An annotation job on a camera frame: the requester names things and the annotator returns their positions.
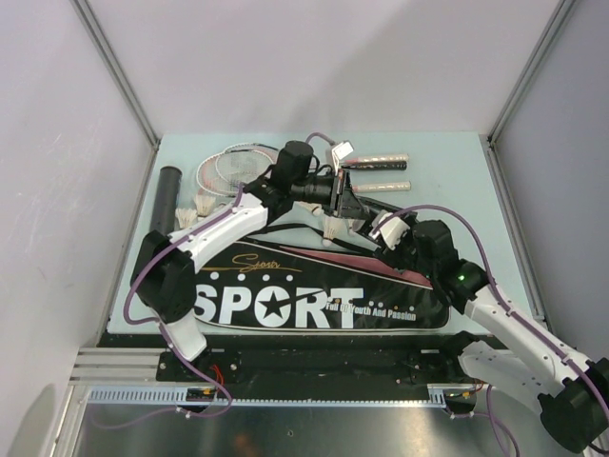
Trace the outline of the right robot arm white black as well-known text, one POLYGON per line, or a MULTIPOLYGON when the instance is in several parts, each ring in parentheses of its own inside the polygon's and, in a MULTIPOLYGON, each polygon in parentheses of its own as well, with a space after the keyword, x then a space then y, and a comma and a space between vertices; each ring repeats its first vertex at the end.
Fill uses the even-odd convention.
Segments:
POLYGON ((581 453, 608 429, 608 361, 593 361, 522 313, 500 289, 487 261, 460 257, 450 228, 420 221, 416 208, 382 211, 363 230, 381 261, 424 276, 446 307, 482 326, 506 348, 499 353, 461 333, 462 345, 439 358, 441 375, 467 375, 507 394, 538 414, 563 448, 581 453))

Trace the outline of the black SPORT racket bag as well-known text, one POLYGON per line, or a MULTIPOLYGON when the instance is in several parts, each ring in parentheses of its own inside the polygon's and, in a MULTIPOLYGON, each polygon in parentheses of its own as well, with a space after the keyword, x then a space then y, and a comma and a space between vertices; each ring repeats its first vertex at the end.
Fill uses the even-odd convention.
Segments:
POLYGON ((204 265, 196 291, 196 318, 225 328, 436 330, 450 317, 420 274, 349 243, 336 251, 245 238, 204 265))

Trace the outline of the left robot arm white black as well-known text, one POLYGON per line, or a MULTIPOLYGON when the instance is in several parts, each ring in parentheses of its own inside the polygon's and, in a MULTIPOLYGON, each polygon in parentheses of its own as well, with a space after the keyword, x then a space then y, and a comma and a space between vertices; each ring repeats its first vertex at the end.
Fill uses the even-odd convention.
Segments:
POLYGON ((197 176, 210 193, 235 188, 231 203, 193 225, 143 239, 130 280, 128 297, 138 297, 151 312, 178 356, 176 367, 187 379, 204 378, 210 358, 206 337, 194 312, 195 279, 215 255, 241 238, 264 229, 290 212, 297 202, 316 204, 326 214, 362 219, 363 205, 350 186, 342 161, 354 148, 348 141, 329 145, 323 173, 308 140, 291 140, 271 154, 260 145, 244 145, 218 155, 197 176))

